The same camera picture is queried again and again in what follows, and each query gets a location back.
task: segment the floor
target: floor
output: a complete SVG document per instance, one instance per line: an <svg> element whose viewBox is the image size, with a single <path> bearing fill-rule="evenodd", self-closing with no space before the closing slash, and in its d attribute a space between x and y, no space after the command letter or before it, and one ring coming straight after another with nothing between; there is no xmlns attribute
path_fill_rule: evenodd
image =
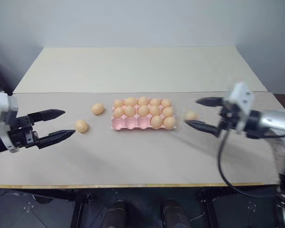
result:
<svg viewBox="0 0 285 228"><path fill-rule="evenodd" d="M193 228L209 228L204 204L200 201L203 188L136 188L95 189L96 198L86 205L81 228L99 228L116 200L128 202L128 228L162 228L160 203L170 198L180 203ZM68 228L75 202L54 199L48 204L37 203L32 195L0 190L0 228ZM274 228L272 199L247 198L241 195L214 200L219 227Z"/></svg>

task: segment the egg carton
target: egg carton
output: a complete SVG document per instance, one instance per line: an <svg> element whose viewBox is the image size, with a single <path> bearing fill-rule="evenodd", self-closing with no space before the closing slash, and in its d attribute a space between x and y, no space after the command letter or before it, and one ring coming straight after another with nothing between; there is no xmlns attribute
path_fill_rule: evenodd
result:
<svg viewBox="0 0 285 228"><path fill-rule="evenodd" d="M140 105L135 105L133 106L136 110L136 114L130 118L128 116L126 116L125 114L122 115L119 119L115 118L114 116L111 117L112 119L112 126L111 129L115 129L115 130L121 130L121 129L134 129L134 128L140 128L140 129L146 129L146 128L153 128L153 126L150 124L150 121L152 119L152 115L149 113L148 115L146 115L145 117L141 117L137 114L138 108L140 107ZM160 108L161 114L160 117L164 120L164 118L166 118L163 114L162 114L162 110L164 108L164 106L159 105L158 106ZM171 130L173 128L175 128L175 126L173 128L166 128L163 124L156 129L160 129L160 128L164 128L167 130Z"/></svg>

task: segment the shoe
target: shoe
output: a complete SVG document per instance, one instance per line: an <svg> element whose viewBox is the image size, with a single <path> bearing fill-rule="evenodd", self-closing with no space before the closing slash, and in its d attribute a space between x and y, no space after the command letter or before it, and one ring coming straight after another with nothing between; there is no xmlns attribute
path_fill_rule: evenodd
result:
<svg viewBox="0 0 285 228"><path fill-rule="evenodd" d="M171 199L161 204L161 219L164 228L191 228L183 209Z"/></svg>
<svg viewBox="0 0 285 228"><path fill-rule="evenodd" d="M123 201L117 201L110 206L100 227L125 228L126 220L126 203Z"/></svg>

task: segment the egg tray cup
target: egg tray cup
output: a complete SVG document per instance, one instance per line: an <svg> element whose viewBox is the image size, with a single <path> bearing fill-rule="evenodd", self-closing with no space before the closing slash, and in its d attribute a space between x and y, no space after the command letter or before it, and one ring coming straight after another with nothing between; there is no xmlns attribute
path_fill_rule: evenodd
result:
<svg viewBox="0 0 285 228"><path fill-rule="evenodd" d="M126 116L125 114L123 114L119 119L115 118L114 116L112 116L112 127L111 129L115 129L115 130L121 130L124 128L127 129L134 129L134 128L140 128L140 129L146 129L146 128L153 128L155 129L151 124L150 121L152 119L152 115L149 113L147 114L145 117L141 117L137 114L138 108L140 107L140 105L135 105L133 106L136 110L136 114L130 118L128 116ZM161 114L160 117L162 118L162 120L164 120L166 117L162 114L162 110L163 108L165 108L164 106L160 105L158 106L160 108ZM160 128L164 128L167 130L171 130L174 129L175 126L173 126L172 128L166 128L163 124L156 129L160 129Z"/></svg>

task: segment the white wall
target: white wall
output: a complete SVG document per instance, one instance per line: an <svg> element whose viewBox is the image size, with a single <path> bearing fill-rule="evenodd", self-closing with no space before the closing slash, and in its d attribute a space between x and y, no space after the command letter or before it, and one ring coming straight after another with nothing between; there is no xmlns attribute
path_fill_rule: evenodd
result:
<svg viewBox="0 0 285 228"><path fill-rule="evenodd" d="M42 47L229 45L285 94L285 0L0 0L0 72L12 88Z"/></svg>

